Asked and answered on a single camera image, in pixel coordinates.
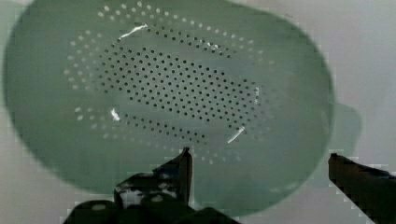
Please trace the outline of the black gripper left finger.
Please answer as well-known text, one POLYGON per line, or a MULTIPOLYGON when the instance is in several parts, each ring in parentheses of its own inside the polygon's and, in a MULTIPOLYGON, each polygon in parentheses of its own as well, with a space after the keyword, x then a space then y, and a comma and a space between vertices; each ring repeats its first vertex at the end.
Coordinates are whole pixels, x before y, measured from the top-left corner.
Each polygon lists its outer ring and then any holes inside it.
POLYGON ((140 205, 149 196, 168 195, 189 203, 192 178, 190 148, 184 147, 172 160, 153 169, 138 173, 120 182, 113 191, 114 201, 121 208, 140 205))

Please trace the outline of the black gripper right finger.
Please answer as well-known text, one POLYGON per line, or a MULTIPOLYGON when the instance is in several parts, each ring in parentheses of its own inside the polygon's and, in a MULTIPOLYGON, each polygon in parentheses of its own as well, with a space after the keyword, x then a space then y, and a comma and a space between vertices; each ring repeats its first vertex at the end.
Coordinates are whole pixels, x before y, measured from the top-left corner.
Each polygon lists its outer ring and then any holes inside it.
POLYGON ((395 176, 332 153, 328 177, 374 224, 395 224, 395 176))

